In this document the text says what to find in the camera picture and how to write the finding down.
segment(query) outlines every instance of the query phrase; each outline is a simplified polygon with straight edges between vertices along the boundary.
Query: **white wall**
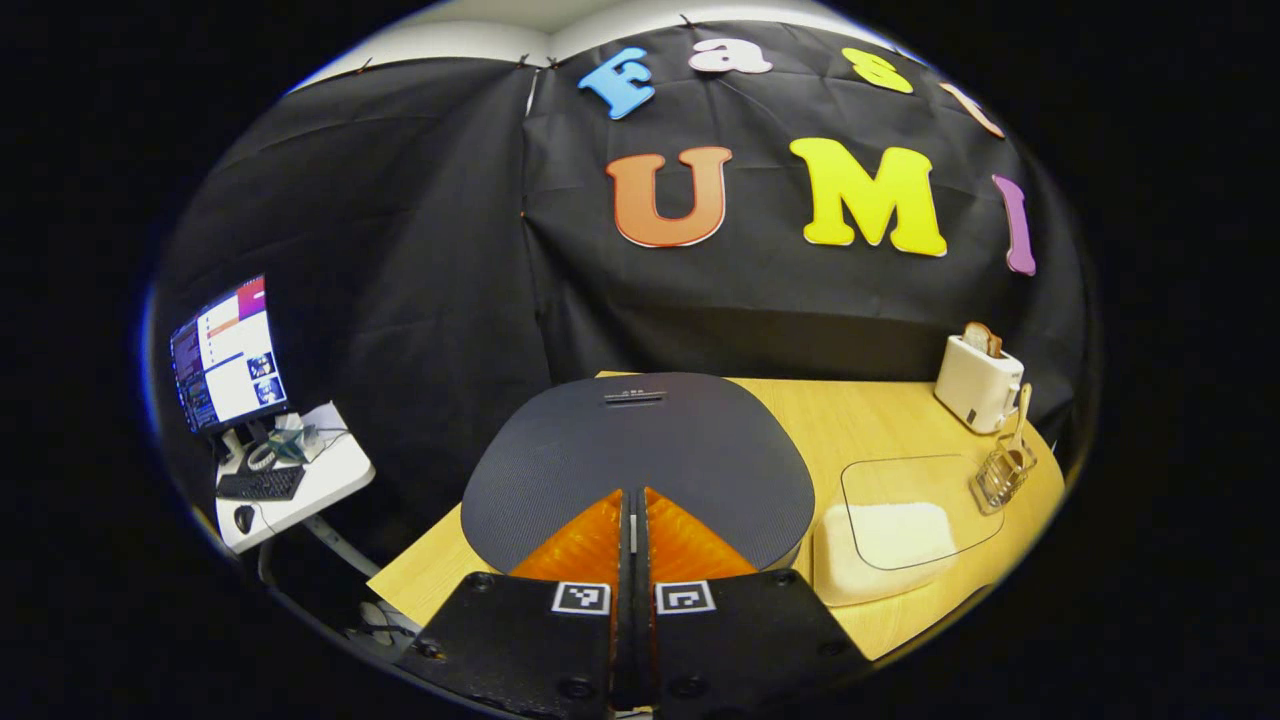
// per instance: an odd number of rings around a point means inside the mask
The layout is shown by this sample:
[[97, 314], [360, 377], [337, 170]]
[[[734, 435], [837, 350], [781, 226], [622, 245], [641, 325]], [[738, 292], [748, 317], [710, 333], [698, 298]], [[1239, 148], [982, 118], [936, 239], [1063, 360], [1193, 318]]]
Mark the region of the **white wall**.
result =
[[[549, 0], [526, 0], [547, 3]], [[312, 82], [369, 65], [412, 60], [419, 58], [492, 58], [498, 60], [525, 60], [531, 65], [547, 65], [547, 58], [564, 59], [611, 40], [663, 27], [682, 24], [682, 13], [690, 20], [763, 20], [812, 27], [858, 37], [882, 47], [913, 55], [895, 47], [888, 40], [844, 18], [840, 13], [810, 0], [631, 0], [600, 8], [600, 3], [581, 4], [588, 14], [554, 35], [513, 23], [490, 20], [449, 19], [433, 22], [434, 9], [416, 13], [388, 29], [378, 32], [364, 42], [329, 63], [297, 85]], [[448, 18], [463, 15], [465, 8], [444, 5]], [[493, 18], [494, 12], [474, 13], [475, 17]], [[515, 15], [512, 20], [521, 19]]]
[[684, 14], [694, 23], [713, 20], [763, 20], [827, 29], [874, 42], [892, 45], [840, 13], [809, 0], [645, 0], [613, 5], [566, 27], [552, 38], [552, 56], [568, 58], [617, 37], [684, 24]]
[[627, 1], [630, 0], [448, 0], [424, 8], [394, 23], [394, 27], [424, 22], [480, 20], [527, 27], [550, 35], [607, 5]]

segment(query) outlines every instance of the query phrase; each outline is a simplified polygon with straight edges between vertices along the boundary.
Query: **white desk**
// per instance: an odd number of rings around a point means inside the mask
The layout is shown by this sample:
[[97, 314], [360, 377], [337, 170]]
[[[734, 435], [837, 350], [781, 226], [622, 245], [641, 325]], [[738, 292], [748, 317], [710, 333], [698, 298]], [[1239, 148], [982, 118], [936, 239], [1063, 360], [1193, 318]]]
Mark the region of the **white desk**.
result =
[[[332, 402], [321, 405], [302, 416], [302, 421], [317, 428], [346, 428], [342, 415]], [[338, 502], [348, 495], [367, 486], [374, 479], [374, 465], [369, 456], [360, 448], [360, 443], [351, 434], [340, 437], [339, 432], [320, 432], [328, 447], [315, 461], [306, 465], [306, 475], [298, 484], [298, 492], [293, 500], [288, 501], [256, 501], [256, 500], [223, 500], [216, 498], [218, 529], [223, 536], [223, 542], [233, 552], [244, 552], [266, 538], [275, 536], [301, 523], [325, 507]], [[225, 465], [218, 468], [218, 479], [224, 473], [234, 471], [241, 462], [242, 455], [236, 455]], [[279, 462], [276, 468], [285, 468], [294, 462]], [[248, 533], [242, 533], [236, 527], [236, 509], [242, 505], [253, 507], [253, 523]]]

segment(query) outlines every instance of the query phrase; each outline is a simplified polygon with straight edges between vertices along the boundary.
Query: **wooden table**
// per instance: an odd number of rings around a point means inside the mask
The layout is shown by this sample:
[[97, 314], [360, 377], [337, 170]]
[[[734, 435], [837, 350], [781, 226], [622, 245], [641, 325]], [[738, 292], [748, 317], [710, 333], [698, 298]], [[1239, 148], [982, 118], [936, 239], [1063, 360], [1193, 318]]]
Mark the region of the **wooden table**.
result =
[[[600, 373], [599, 377], [622, 373]], [[933, 383], [730, 380], [750, 391], [787, 430], [809, 466], [814, 521], [844, 502], [840, 478], [852, 462], [957, 454], [977, 464], [996, 436], [969, 432], [937, 398]], [[1012, 419], [1005, 432], [1012, 430]], [[1004, 509], [1001, 530], [956, 556], [932, 583], [899, 596], [831, 609], [863, 655], [876, 660], [933, 625], [974, 591], [1000, 580], [1047, 527], [1062, 497], [1062, 471], [1030, 425], [1024, 439], [1039, 462]], [[812, 578], [812, 529], [794, 568]], [[462, 536], [461, 505], [369, 580], [369, 587], [415, 623], [426, 625], [458, 582], [492, 571]]]

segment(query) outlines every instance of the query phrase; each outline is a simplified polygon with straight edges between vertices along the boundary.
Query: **letter m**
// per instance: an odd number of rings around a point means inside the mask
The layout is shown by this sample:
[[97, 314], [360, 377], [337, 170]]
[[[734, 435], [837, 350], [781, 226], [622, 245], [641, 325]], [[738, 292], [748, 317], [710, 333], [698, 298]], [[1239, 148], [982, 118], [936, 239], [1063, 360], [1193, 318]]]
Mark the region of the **letter m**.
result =
[[904, 252], [941, 258], [947, 241], [938, 232], [938, 219], [929, 191], [933, 164], [906, 147], [890, 147], [872, 178], [844, 145], [824, 137], [803, 137], [791, 151], [809, 165], [813, 186], [813, 222], [804, 237], [814, 245], [850, 245], [854, 228], [845, 224], [844, 208], [876, 246], [884, 237], [890, 215], [897, 211], [897, 227], [890, 233], [893, 247]]

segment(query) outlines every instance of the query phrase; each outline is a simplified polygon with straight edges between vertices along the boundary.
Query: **white toaster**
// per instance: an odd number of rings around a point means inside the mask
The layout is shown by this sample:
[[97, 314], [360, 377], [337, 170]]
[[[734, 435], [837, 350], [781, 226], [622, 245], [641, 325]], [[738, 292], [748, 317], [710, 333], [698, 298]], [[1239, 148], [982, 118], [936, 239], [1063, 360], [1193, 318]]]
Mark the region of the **white toaster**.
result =
[[1023, 364], [1016, 357], [1007, 352], [992, 357], [954, 334], [947, 338], [933, 395], [969, 429], [989, 434], [1012, 415], [1021, 382]]

